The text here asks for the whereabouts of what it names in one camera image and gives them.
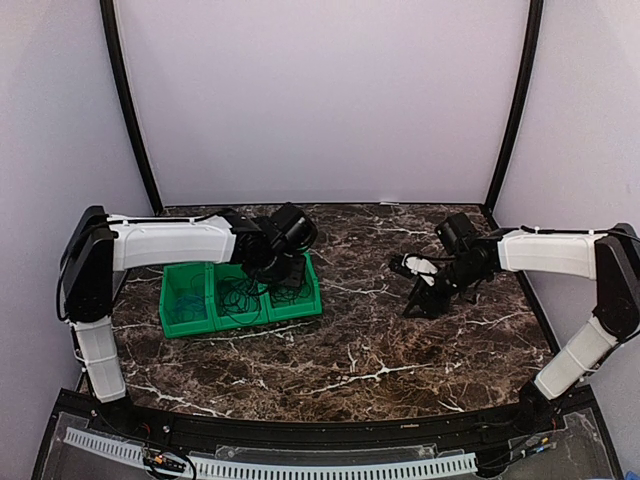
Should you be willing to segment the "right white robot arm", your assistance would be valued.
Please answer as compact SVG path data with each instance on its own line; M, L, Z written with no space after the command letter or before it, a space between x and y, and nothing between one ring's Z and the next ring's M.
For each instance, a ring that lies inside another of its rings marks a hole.
M521 226L481 235L464 215L441 223L436 234L443 258L403 254L390 269L414 280L404 316L435 319L453 296L500 272L543 272L586 278L596 284L596 305L585 325L522 390L527 397L510 413L521 434L534 432L549 405L596 371L613 351L639 334L639 238L629 224L604 230Z

